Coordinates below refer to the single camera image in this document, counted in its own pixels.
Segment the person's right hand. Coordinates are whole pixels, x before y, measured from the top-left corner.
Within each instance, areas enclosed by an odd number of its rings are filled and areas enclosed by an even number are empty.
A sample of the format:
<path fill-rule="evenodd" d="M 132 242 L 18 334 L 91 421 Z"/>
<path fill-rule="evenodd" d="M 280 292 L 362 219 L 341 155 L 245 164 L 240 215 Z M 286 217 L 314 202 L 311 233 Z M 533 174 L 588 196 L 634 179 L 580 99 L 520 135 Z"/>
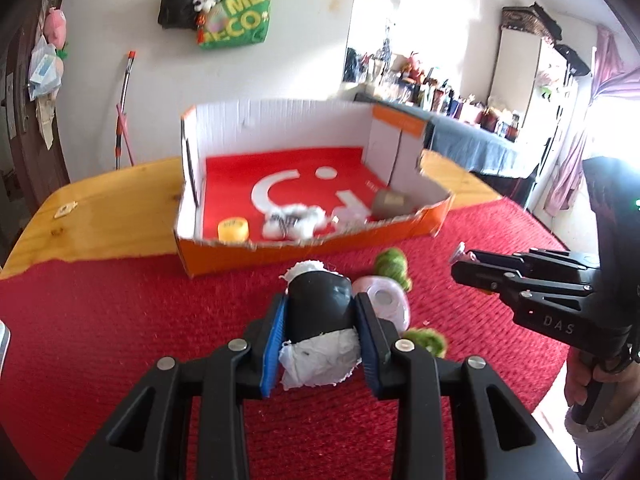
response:
<path fill-rule="evenodd" d="M 591 354 L 570 348 L 566 360 L 565 396 L 570 406 L 570 418 L 582 426 L 596 426 L 616 393 L 616 382 L 604 380 L 610 376 L 605 362 Z"/>

